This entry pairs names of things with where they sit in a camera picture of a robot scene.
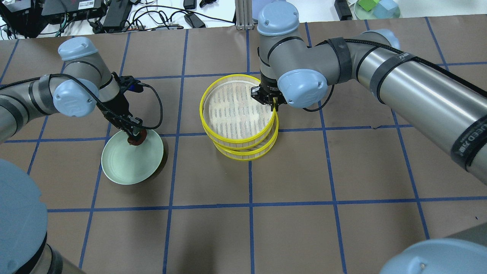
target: stacked baskets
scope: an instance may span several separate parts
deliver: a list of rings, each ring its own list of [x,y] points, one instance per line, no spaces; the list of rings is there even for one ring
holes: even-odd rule
[[[200,118],[206,134],[225,156],[250,161],[264,156],[276,142],[276,111],[255,101],[250,88],[260,81],[233,74],[213,82],[200,101]]]

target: green cube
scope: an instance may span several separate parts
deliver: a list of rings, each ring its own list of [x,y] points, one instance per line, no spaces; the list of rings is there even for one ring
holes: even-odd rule
[[[358,4],[366,11],[373,9],[380,0],[359,0]]]

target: sticker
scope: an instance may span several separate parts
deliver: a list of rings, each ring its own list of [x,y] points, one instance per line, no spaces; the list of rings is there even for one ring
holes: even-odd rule
[[[80,9],[91,9],[94,7],[94,0],[82,1],[78,5],[78,10]]]

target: tiled surface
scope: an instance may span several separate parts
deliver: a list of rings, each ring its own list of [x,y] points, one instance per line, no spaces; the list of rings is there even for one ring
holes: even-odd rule
[[[485,89],[486,20],[317,22],[300,32],[317,44],[388,27],[404,50],[440,64],[443,56],[450,71]],[[217,152],[198,104],[223,75],[259,77],[256,30],[90,38],[110,70],[161,96],[166,154],[156,174],[132,186],[103,175],[109,128],[98,111],[36,119],[0,146],[0,157],[40,187],[48,241],[88,274],[377,273],[415,242],[487,221],[487,188],[353,81],[337,85],[322,112],[281,106],[281,132],[265,157],[235,162]],[[14,51],[16,42],[0,41],[1,84],[58,73],[63,41],[22,40]],[[157,121],[150,90],[127,98],[147,125]]]

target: blue cube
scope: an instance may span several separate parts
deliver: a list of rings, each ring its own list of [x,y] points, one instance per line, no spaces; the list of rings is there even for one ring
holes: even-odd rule
[[[394,0],[381,0],[375,6],[374,15],[380,19],[391,18],[398,8],[399,6]]]

